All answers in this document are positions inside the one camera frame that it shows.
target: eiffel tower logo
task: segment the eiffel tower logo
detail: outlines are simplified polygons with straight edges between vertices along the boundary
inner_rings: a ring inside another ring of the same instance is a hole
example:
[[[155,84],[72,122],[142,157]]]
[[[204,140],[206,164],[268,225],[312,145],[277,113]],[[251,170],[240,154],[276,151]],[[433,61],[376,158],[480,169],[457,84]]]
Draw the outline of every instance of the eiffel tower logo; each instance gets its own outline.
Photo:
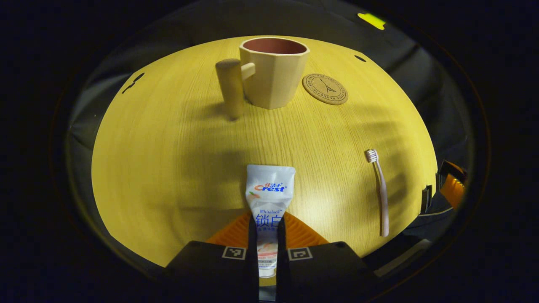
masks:
[[[329,92],[334,92],[336,93],[337,91],[334,90],[333,88],[329,87],[329,85],[327,85],[324,80],[320,79],[320,81],[322,81],[322,83],[324,83],[324,85],[326,86],[326,92],[329,93]]]

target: toothbrush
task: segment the toothbrush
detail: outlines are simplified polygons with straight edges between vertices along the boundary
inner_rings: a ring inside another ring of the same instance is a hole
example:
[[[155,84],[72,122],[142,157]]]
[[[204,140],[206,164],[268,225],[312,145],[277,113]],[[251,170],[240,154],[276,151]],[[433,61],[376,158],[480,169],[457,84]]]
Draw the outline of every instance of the toothbrush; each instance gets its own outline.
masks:
[[[388,189],[385,186],[384,175],[378,161],[378,152],[375,149],[369,149],[365,151],[365,156],[369,163],[375,162],[376,166],[378,166],[378,174],[380,174],[380,203],[382,204],[382,237],[387,237],[389,235]]]

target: toothbrush handle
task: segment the toothbrush handle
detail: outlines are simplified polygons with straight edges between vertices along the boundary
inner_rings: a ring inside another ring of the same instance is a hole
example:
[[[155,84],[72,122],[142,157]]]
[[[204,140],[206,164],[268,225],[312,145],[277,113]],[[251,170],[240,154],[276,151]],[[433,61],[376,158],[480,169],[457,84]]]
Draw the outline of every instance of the toothbrush handle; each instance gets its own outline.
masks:
[[[382,237],[389,235],[389,209],[388,209],[388,189],[385,186],[384,175],[382,174],[382,167],[380,163],[376,161],[378,166],[378,173],[380,174],[380,200],[382,202]]]

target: toothbrush bristles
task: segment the toothbrush bristles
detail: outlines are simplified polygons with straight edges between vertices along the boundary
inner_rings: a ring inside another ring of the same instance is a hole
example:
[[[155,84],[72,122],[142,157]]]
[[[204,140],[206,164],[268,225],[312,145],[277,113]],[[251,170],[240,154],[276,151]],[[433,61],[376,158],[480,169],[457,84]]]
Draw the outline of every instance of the toothbrush bristles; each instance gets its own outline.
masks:
[[[365,156],[367,157],[367,161],[369,161],[369,163],[378,161],[378,153],[376,152],[375,149],[366,150]]]

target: toothpaste tube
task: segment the toothpaste tube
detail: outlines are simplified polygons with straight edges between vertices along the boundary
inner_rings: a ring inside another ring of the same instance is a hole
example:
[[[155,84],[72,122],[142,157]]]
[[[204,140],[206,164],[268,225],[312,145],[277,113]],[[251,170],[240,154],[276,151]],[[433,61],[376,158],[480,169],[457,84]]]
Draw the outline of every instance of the toothpaste tube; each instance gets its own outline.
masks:
[[[271,278],[277,268],[277,225],[294,194],[296,170],[287,166],[247,165],[245,196],[257,224],[258,272]]]

